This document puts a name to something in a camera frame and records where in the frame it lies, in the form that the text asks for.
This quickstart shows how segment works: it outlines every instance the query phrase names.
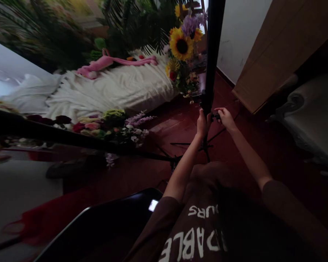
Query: white sheet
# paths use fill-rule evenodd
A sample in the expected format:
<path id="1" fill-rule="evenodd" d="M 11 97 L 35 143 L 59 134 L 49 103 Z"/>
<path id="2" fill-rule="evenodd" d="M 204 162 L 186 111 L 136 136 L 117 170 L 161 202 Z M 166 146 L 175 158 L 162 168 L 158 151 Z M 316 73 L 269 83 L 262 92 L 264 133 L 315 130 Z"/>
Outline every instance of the white sheet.
<path id="1" fill-rule="evenodd" d="M 101 72 L 95 80 L 68 71 L 56 93 L 46 101 L 50 106 L 46 117 L 66 115 L 76 123 L 78 117 L 113 108 L 125 109 L 129 115 L 149 112 L 177 95 L 165 65 L 159 57 L 158 65 L 119 66 Z"/>

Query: red rose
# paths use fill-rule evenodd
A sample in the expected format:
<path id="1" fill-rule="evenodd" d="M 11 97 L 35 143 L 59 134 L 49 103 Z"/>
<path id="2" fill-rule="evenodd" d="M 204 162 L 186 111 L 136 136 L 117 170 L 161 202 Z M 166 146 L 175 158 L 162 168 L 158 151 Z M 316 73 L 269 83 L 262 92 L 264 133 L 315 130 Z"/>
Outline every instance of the red rose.
<path id="1" fill-rule="evenodd" d="M 40 120 L 42 118 L 43 117 L 41 115 L 30 115 L 30 116 L 27 116 L 27 119 L 28 120 L 31 120 L 31 121 L 34 121 L 34 122 L 40 122 Z"/>
<path id="2" fill-rule="evenodd" d="M 171 79 L 171 81 L 175 82 L 176 76 L 177 76 L 176 72 L 170 72 L 170 79 Z"/>
<path id="3" fill-rule="evenodd" d="M 55 124 L 55 121 L 50 118 L 42 118 L 39 120 L 39 123 L 46 124 L 48 126 L 53 126 Z"/>
<path id="4" fill-rule="evenodd" d="M 82 130 L 84 130 L 84 129 L 85 129 L 85 125 L 82 124 L 82 123 L 80 123 L 80 122 L 78 122 L 77 124 L 75 124 L 75 125 L 73 126 L 73 131 L 74 131 L 75 133 L 80 133 L 80 131 L 82 131 Z"/>
<path id="5" fill-rule="evenodd" d="M 67 116 L 56 116 L 56 120 L 55 120 L 55 123 L 56 124 L 70 124 L 72 120 L 67 117 Z"/>

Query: person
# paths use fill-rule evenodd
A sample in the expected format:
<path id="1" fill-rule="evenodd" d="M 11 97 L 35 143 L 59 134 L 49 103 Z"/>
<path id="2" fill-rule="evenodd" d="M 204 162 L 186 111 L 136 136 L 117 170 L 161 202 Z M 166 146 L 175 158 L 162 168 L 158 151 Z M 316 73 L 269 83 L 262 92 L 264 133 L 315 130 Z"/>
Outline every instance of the person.
<path id="1" fill-rule="evenodd" d="M 203 110 L 197 134 L 163 197 L 124 261 L 328 261 L 328 230 L 272 178 L 226 108 L 222 123 L 262 192 L 260 206 L 232 187 L 219 162 L 195 165 L 211 124 Z"/>

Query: hand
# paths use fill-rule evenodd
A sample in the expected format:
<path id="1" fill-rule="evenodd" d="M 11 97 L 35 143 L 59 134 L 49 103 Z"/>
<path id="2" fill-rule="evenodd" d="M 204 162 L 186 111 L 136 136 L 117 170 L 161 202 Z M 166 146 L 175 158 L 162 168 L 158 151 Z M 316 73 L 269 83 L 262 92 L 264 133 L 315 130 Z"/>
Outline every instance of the hand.
<path id="1" fill-rule="evenodd" d="M 205 119 L 203 109 L 199 110 L 199 118 L 197 120 L 197 135 L 203 139 L 209 131 L 211 125 L 211 113 L 207 115 L 207 119 Z"/>
<path id="2" fill-rule="evenodd" d="M 226 129 L 230 132 L 233 130 L 238 130 L 236 124 L 234 123 L 231 113 L 224 107 L 215 108 L 219 113 L 221 120 L 218 120 L 219 123 L 222 123 Z"/>

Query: sleeve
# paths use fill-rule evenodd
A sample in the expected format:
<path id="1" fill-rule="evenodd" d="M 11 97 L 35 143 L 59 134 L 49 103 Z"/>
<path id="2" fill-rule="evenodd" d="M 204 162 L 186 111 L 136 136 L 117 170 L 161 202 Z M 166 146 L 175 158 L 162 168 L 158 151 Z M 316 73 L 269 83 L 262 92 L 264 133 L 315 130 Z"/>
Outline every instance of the sleeve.
<path id="1" fill-rule="evenodd" d="M 328 230 L 291 191 L 279 181 L 269 181 L 262 190 L 266 207 L 306 241 L 323 261 L 328 261 Z"/>
<path id="2" fill-rule="evenodd" d="M 163 197 L 123 261 L 157 261 L 180 213 L 175 198 Z"/>

